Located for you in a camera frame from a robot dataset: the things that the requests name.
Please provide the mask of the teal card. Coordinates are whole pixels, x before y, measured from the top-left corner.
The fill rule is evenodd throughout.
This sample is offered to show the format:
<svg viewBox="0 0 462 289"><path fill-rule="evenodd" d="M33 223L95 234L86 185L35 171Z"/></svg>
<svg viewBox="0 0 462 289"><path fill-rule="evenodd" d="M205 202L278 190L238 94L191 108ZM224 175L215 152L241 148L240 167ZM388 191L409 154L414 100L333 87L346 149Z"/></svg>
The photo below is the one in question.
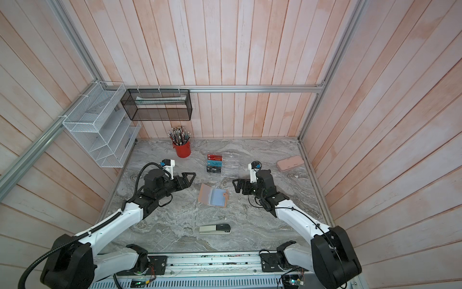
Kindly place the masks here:
<svg viewBox="0 0 462 289"><path fill-rule="evenodd" d="M215 161L215 160L208 160L207 165L212 166L212 167L221 167L222 162L221 161Z"/></svg>

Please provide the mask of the black VIP card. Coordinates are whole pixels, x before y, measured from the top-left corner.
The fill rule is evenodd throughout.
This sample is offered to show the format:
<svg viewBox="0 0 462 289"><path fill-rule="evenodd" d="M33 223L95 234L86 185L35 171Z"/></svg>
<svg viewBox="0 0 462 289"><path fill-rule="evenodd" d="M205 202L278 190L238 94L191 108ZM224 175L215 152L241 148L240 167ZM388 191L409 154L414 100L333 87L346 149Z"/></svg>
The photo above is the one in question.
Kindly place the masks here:
<svg viewBox="0 0 462 289"><path fill-rule="evenodd" d="M209 173L221 173L221 167L218 166L207 166L206 171Z"/></svg>

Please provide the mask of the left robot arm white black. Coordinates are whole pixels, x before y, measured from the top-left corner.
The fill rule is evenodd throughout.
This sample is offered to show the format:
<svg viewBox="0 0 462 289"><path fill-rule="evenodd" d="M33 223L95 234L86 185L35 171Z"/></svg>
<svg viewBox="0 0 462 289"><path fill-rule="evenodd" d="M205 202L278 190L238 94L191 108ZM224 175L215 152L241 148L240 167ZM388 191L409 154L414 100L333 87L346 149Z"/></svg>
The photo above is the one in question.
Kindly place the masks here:
<svg viewBox="0 0 462 289"><path fill-rule="evenodd" d="M136 185L134 195L114 214L75 236L65 234L56 239L40 277L42 284L51 289L87 289L92 283L122 271L148 270L148 252L138 245L129 244L109 254L101 251L159 208L162 199L189 188L196 175L172 175L160 167L138 177L144 179L143 186Z"/></svg>

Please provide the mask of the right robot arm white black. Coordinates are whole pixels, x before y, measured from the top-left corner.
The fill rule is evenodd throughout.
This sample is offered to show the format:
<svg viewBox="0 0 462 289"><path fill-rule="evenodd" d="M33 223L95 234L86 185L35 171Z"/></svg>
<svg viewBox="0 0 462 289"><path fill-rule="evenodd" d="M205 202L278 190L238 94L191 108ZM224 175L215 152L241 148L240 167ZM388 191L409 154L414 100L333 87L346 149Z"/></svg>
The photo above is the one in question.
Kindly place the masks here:
<svg viewBox="0 0 462 289"><path fill-rule="evenodd" d="M347 232L340 226L328 226L297 207L277 190L270 170L250 170L250 179L234 179L237 193L253 195L261 208L287 223L309 247L293 241L278 247L282 267L299 267L314 272L326 289L339 289L362 273L362 265Z"/></svg>

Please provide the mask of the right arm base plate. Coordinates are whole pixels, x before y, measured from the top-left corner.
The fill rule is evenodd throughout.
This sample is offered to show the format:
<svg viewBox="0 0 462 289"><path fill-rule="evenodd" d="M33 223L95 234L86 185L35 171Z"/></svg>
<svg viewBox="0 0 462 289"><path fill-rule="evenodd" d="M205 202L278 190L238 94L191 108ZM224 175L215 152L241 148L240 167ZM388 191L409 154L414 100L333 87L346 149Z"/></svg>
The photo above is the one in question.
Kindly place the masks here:
<svg viewBox="0 0 462 289"><path fill-rule="evenodd" d="M265 273L284 272L289 265L279 252L272 253L269 250L261 250L259 252L261 259L261 268Z"/></svg>

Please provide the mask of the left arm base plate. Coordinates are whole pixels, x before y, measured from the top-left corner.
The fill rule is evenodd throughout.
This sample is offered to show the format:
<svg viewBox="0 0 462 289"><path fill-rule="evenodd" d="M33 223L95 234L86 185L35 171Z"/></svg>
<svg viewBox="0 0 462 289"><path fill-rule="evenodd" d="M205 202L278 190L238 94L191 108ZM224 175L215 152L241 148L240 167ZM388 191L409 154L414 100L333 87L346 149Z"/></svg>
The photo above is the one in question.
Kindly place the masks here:
<svg viewBox="0 0 462 289"><path fill-rule="evenodd" d="M167 266L167 255L149 255L148 264L145 265L141 270L139 268L133 268L131 270L125 270L117 273L117 276L146 276L154 277L164 275Z"/></svg>

